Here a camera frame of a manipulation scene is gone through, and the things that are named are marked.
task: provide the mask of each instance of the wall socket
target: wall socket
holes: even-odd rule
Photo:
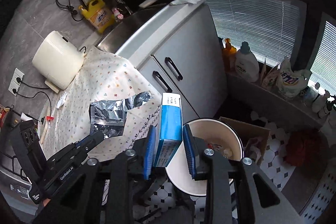
[[[16,96],[15,93],[13,93],[13,89],[16,89],[16,91],[19,91],[19,87],[21,85],[21,83],[18,83],[16,78],[17,77],[20,77],[21,80],[23,80],[23,77],[24,77],[24,73],[22,71],[20,71],[18,68],[15,69],[14,71],[14,74],[13,74],[13,77],[12,77],[12,80],[9,84],[9,88],[8,90],[11,92],[11,94],[13,94],[14,96]]]

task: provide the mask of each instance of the orange pump bottle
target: orange pump bottle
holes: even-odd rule
[[[225,38],[224,41],[225,41],[225,48],[222,49],[222,56],[225,71],[231,71],[235,69],[237,49],[231,45],[230,38]]]

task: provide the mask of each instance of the cabinet handle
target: cabinet handle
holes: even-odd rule
[[[160,73],[158,71],[156,71],[156,70],[153,71],[153,77],[155,78],[156,81],[157,81],[156,78],[158,78],[163,83],[163,85],[166,87],[168,93],[173,92],[173,90],[168,86],[167,82],[162,78],[162,76],[160,75]]]
[[[174,68],[174,70],[175,70],[176,73],[177,73],[177,77],[176,77],[177,80],[179,80],[179,81],[183,80],[183,76],[182,76],[181,72],[180,72],[179,69],[176,67],[175,63],[173,62],[173,60],[172,60],[170,57],[166,57],[166,58],[165,58],[165,63],[167,64],[167,67],[168,67],[171,71],[172,71],[172,69],[170,68],[170,66],[168,66],[168,63],[171,64],[171,66]]]

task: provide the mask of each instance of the cardboard box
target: cardboard box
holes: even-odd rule
[[[246,146],[250,138],[255,138],[255,137],[262,138],[262,141],[259,145],[260,152],[261,152],[261,158],[257,162],[257,165],[260,166],[261,162],[263,161],[263,157],[266,151],[267,140],[269,136],[269,129],[258,127],[253,124],[249,124],[245,122],[232,120],[232,119],[225,118],[225,117],[220,117],[219,120],[228,124],[236,131],[244,147]]]
[[[163,93],[154,167],[167,167],[182,143],[181,95]]]

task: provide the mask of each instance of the cream colored appliance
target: cream colored appliance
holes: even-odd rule
[[[33,66],[46,77],[46,85],[55,92],[67,88],[83,62],[84,53],[57,31],[47,35],[32,60]]]

